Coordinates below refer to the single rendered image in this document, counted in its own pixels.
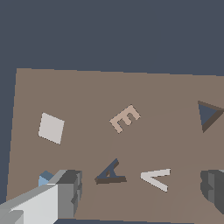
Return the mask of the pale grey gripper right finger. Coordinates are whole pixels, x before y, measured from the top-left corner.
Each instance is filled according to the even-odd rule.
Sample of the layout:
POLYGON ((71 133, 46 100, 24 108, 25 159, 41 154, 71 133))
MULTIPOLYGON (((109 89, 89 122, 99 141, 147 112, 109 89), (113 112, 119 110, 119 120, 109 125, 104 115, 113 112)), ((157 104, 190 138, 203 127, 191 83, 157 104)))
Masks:
POLYGON ((200 178, 203 196, 224 214, 224 170, 202 171, 200 178))

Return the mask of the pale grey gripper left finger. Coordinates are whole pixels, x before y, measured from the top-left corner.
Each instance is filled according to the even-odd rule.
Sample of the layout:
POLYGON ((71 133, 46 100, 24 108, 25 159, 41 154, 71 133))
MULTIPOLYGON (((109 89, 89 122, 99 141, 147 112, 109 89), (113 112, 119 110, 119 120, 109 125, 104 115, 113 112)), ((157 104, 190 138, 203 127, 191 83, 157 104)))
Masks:
POLYGON ((72 219, 82 195, 82 171, 59 170, 47 184, 0 205, 0 224, 53 224, 72 219))

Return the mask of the brown slotted board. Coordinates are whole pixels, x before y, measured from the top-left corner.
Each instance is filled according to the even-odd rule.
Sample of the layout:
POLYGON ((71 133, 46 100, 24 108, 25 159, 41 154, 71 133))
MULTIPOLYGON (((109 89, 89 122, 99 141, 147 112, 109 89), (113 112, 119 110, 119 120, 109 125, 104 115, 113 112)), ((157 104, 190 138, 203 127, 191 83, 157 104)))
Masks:
POLYGON ((224 170, 224 77, 18 69, 7 195, 64 169, 82 171, 80 219, 224 224, 200 190, 224 170), (141 117, 118 134, 109 120, 129 105, 141 117), (39 136, 43 113, 65 122, 60 144, 39 136), (163 169, 168 192, 140 178, 163 169))

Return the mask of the blue cube block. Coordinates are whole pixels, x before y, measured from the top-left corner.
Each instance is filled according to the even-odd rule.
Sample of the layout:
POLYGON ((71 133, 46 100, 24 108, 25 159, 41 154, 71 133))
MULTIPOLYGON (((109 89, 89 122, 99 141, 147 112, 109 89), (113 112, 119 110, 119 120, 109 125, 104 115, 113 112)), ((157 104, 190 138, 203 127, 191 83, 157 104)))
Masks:
POLYGON ((53 175, 50 172, 48 171, 42 172, 38 178, 38 185, 39 186, 46 185, 52 177, 53 175))

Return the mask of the white letter V block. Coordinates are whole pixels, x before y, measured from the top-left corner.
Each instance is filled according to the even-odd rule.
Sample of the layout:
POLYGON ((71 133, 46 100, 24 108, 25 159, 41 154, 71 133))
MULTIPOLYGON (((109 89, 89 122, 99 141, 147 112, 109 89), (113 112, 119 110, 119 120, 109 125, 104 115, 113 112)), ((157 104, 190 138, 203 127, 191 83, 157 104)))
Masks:
POLYGON ((145 182, 155 186, 159 190, 167 193, 168 192, 168 185, 157 180, 157 177, 164 177, 169 176, 171 174, 171 169, 163 169, 163 170, 156 170, 156 171, 144 171, 140 174, 140 178, 145 182))

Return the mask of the white square block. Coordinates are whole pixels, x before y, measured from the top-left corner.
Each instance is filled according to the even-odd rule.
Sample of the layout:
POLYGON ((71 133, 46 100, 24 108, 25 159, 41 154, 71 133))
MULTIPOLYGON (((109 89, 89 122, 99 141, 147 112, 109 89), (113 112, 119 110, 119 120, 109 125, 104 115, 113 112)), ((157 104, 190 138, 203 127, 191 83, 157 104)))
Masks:
POLYGON ((53 143, 60 144, 65 122, 57 117, 43 113, 38 135, 53 143))

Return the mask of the tan letter E block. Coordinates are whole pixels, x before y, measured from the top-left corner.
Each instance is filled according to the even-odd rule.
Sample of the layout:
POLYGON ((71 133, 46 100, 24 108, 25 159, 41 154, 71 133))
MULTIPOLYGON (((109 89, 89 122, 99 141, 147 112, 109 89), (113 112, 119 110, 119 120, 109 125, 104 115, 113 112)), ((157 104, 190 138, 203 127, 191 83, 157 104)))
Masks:
POLYGON ((123 131, 123 127, 119 124, 120 121, 124 121, 127 126, 131 125, 131 120, 129 119, 128 114, 133 115, 136 120, 141 117, 137 110, 134 108, 134 106, 129 105, 127 108, 125 108, 123 111, 121 111, 119 114, 109 120, 109 122, 115 128, 118 134, 123 131))

